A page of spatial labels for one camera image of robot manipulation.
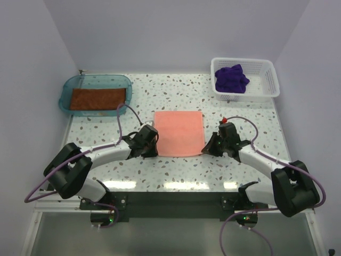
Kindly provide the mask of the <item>pink towel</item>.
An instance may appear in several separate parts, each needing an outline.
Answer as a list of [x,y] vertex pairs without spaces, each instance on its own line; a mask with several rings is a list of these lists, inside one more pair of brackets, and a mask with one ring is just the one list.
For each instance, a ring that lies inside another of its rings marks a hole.
[[202,112],[158,111],[154,123],[159,135],[159,156],[192,157],[201,154],[205,146]]

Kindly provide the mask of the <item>brown towel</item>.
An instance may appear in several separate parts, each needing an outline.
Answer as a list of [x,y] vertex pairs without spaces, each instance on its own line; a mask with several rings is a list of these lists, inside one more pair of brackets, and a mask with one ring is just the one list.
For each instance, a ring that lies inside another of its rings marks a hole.
[[126,99],[126,89],[73,89],[70,110],[116,110]]

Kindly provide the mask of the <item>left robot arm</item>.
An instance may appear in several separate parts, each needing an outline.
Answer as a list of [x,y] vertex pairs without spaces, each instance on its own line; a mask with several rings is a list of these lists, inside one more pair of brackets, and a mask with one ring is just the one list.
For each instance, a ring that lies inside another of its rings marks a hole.
[[98,209],[114,210],[115,199],[101,181],[88,178],[91,170],[116,161],[158,156],[158,131],[149,124],[122,136],[117,144],[105,143],[97,147],[66,144],[44,170],[43,175],[63,199],[78,196]]

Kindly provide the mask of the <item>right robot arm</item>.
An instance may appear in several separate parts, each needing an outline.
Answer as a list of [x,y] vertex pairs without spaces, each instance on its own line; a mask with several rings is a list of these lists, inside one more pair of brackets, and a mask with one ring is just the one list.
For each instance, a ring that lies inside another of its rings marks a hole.
[[250,209],[256,203],[276,206],[286,217],[306,209],[319,207],[326,200],[325,190],[309,174],[301,161],[288,162],[258,149],[253,141],[241,140],[233,123],[220,123],[203,154],[222,157],[227,154],[239,163],[251,166],[267,176],[272,184],[250,182],[239,188],[238,205]]

